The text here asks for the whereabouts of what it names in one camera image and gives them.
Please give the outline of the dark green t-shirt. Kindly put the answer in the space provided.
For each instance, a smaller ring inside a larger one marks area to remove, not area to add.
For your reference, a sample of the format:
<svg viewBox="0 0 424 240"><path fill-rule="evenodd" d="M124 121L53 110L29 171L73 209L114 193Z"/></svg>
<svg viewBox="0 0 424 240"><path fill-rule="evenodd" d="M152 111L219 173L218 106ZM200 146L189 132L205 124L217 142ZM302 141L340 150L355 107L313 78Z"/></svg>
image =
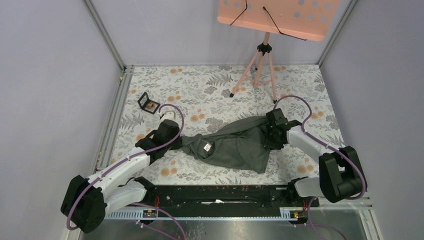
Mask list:
<svg viewBox="0 0 424 240"><path fill-rule="evenodd" d="M181 150L206 164L263 174L270 157L265 147L266 116L229 123L215 133L181 137Z"/></svg>

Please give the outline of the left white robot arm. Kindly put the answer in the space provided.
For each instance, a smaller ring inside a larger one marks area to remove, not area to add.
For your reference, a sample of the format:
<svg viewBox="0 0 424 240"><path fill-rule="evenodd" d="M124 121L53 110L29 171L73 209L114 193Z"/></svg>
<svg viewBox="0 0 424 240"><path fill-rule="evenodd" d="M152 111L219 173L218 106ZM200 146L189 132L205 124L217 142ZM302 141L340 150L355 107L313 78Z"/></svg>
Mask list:
<svg viewBox="0 0 424 240"><path fill-rule="evenodd" d="M75 176L69 183L60 211L68 230L95 230L111 212L132 203L152 204L155 192L132 178L178 144L181 129L173 120L162 120L158 129L139 140L119 161L88 177Z"/></svg>

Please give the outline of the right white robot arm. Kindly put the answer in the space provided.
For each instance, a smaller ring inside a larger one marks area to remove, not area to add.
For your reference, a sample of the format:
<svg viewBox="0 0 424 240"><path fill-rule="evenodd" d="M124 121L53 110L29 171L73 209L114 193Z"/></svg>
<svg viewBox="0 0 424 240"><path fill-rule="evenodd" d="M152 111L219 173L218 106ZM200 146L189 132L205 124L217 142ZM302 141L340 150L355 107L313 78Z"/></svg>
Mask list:
<svg viewBox="0 0 424 240"><path fill-rule="evenodd" d="M301 205L307 197L324 197L331 203L361 198L367 190L359 156L351 146L336 148L307 132L297 120L289 121L281 109L266 113L265 146L280 150L286 145L300 149L318 163L317 177L292 180L287 201Z"/></svg>

